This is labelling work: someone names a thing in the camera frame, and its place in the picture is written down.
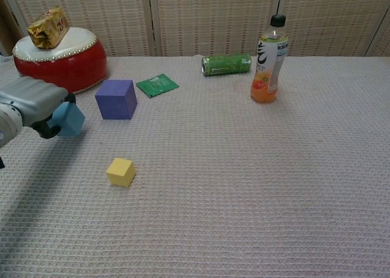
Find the green soda can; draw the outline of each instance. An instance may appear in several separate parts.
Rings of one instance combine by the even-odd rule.
[[[202,72],[205,76],[245,73],[251,63],[249,54],[209,55],[202,58]]]

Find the yellow cube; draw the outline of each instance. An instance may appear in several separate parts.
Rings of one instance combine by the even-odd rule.
[[[128,187],[135,176],[133,161],[115,158],[106,171],[112,185]]]

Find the black bottle cap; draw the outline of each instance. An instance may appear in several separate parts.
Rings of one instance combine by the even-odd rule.
[[[271,26],[274,27],[283,27],[286,23],[286,16],[285,15],[273,15],[271,18]]]

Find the drum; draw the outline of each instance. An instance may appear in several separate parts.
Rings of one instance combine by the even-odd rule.
[[[91,31],[70,27],[54,49],[39,49],[29,36],[13,49],[13,59],[21,76],[30,76],[78,92],[98,83],[107,73],[102,43]]]

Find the orange juice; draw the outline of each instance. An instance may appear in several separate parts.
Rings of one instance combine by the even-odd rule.
[[[276,99],[278,76],[288,49],[285,23],[286,16],[272,16],[270,28],[258,41],[256,74],[250,96],[259,103]]]

